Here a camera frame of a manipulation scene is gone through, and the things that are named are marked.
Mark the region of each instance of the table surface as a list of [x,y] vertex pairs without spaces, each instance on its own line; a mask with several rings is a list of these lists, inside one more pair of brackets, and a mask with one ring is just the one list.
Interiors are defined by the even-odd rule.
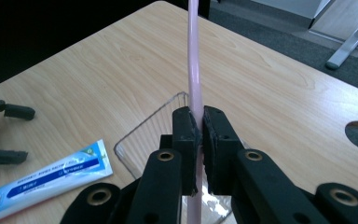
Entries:
[[[267,152],[299,187],[326,182],[358,190],[358,89],[204,19],[203,101],[222,109],[238,136]],[[103,139],[119,187],[132,179],[115,143],[177,92],[187,90],[187,12],[156,2],[0,84],[0,98],[36,110],[32,121],[0,113],[0,148],[29,151],[0,166],[0,186]],[[58,223],[85,187],[3,223]]]

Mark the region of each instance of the toothpaste tube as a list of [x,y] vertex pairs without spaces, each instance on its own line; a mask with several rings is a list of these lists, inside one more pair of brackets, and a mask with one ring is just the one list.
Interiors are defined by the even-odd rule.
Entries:
[[113,173],[99,140],[0,188],[0,218]]

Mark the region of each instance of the pink straw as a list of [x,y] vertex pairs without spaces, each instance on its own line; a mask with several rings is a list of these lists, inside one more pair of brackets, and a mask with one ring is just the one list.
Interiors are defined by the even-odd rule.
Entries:
[[[200,85],[199,67],[199,27],[198,27],[198,0],[188,0],[188,90],[190,97],[190,110],[197,122],[199,130],[202,130],[203,104]],[[201,223],[202,203],[202,150],[199,147],[197,156],[197,189],[200,191],[194,197],[187,198],[187,223]]]

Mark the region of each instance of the clear plastic container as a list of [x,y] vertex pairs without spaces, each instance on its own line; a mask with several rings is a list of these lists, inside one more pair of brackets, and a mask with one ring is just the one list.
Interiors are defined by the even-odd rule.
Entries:
[[[177,93],[116,143],[114,151],[134,179],[142,176],[150,153],[158,149],[160,136],[172,134],[172,112],[186,105],[188,105],[187,93]],[[182,223],[186,223],[186,205],[187,197],[183,197]],[[202,180],[202,223],[221,223],[230,213],[230,197],[209,194],[204,174]]]

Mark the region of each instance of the wooden table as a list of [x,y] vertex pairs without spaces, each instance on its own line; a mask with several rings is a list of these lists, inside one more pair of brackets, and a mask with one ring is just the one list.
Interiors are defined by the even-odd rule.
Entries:
[[[186,31],[184,10],[156,2],[0,84],[1,99],[36,110],[32,121],[0,114],[0,148],[29,151],[25,163],[0,166],[0,186],[101,138],[115,172],[102,181],[127,185],[112,148],[187,90]],[[203,19],[200,71],[204,103],[225,111],[296,185],[358,189],[358,147],[344,132],[358,120],[358,89]],[[82,189],[2,223],[58,223]]]

